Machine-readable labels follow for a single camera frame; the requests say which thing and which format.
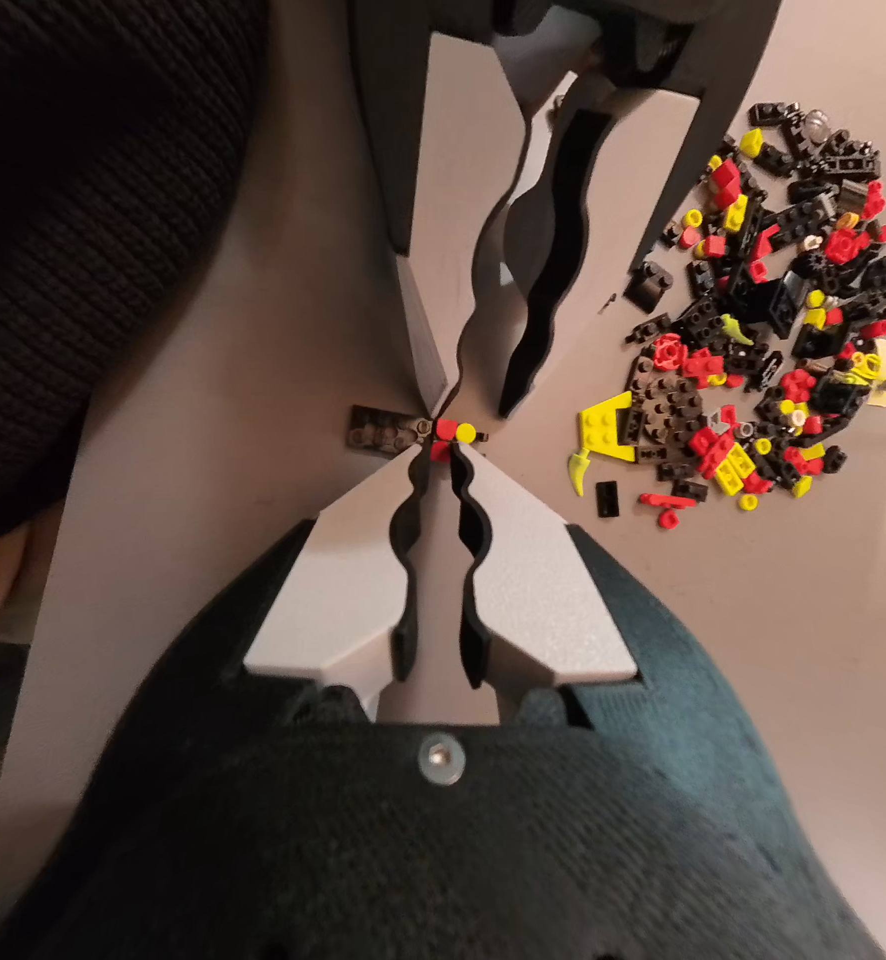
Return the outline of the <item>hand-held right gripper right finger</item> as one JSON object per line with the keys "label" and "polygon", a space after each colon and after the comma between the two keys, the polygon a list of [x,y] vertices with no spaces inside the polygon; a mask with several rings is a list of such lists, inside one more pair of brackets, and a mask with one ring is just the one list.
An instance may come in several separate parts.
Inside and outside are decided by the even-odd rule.
{"label": "hand-held right gripper right finger", "polygon": [[472,556],[462,599],[461,662],[499,714],[532,690],[608,684],[639,669],[579,552],[582,530],[466,443],[450,454],[458,534]]}

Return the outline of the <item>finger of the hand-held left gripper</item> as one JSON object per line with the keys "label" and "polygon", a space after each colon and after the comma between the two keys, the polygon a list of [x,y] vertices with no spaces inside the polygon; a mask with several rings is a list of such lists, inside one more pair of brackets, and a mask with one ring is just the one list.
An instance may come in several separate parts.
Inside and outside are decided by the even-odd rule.
{"label": "finger of the hand-held left gripper", "polygon": [[598,71],[558,103],[541,173],[509,206],[503,255],[524,324],[498,402],[511,417],[621,292],[698,101],[619,88]]}
{"label": "finger of the hand-held left gripper", "polygon": [[434,33],[409,250],[396,257],[417,385],[433,418],[459,382],[476,249],[514,182],[526,130],[494,49]]}

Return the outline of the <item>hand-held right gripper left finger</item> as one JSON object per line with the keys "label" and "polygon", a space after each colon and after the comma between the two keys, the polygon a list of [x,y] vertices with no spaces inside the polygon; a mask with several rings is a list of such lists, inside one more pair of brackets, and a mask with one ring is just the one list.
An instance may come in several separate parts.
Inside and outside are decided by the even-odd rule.
{"label": "hand-held right gripper left finger", "polygon": [[370,720],[412,669],[418,637],[415,572],[428,445],[415,444],[310,524],[244,667],[257,676],[352,690]]}

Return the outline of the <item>black lego plate assembly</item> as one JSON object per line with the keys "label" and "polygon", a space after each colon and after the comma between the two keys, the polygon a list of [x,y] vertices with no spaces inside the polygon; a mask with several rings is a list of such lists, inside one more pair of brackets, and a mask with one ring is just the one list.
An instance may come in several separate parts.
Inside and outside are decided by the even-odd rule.
{"label": "black lego plate assembly", "polygon": [[429,444],[431,458],[444,461],[447,445],[457,442],[484,445],[489,433],[468,421],[427,417],[353,404],[350,408],[345,446],[349,450],[394,458],[413,446]]}

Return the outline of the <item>pile of lego pieces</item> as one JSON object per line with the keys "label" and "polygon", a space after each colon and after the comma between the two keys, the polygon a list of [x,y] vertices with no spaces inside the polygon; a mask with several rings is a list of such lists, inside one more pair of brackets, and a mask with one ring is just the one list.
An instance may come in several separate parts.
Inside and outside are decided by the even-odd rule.
{"label": "pile of lego pieces", "polygon": [[833,124],[821,145],[796,102],[757,102],[722,139],[690,206],[660,238],[685,258],[689,300],[656,309],[674,280],[647,258],[625,297],[646,319],[618,414],[618,441],[669,484],[705,500],[714,484],[756,510],[838,474],[832,439],[886,406],[886,198],[881,151]]}

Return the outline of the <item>red lego bar piece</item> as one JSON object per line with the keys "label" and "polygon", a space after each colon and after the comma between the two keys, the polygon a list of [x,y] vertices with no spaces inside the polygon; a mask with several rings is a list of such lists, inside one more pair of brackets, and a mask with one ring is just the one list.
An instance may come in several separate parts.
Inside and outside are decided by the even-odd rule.
{"label": "red lego bar piece", "polygon": [[680,512],[698,506],[695,499],[652,492],[641,493],[638,503],[658,511],[657,523],[666,531],[676,529],[680,524]]}

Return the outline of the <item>yellow lego wedge plate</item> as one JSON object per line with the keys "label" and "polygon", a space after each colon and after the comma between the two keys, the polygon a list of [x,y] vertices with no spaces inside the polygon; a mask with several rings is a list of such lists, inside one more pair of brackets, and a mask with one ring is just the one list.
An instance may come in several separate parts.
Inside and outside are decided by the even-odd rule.
{"label": "yellow lego wedge plate", "polygon": [[636,449],[618,441],[618,414],[630,409],[632,394],[626,390],[579,413],[579,457],[588,460],[591,453],[623,462],[636,461]]}

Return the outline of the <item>dark knitted sleeve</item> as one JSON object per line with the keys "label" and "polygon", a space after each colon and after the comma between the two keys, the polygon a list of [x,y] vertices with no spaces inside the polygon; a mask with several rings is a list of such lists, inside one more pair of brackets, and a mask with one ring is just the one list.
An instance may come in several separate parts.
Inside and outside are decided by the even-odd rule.
{"label": "dark knitted sleeve", "polygon": [[60,499],[90,398],[207,251],[268,4],[0,1],[0,537]]}

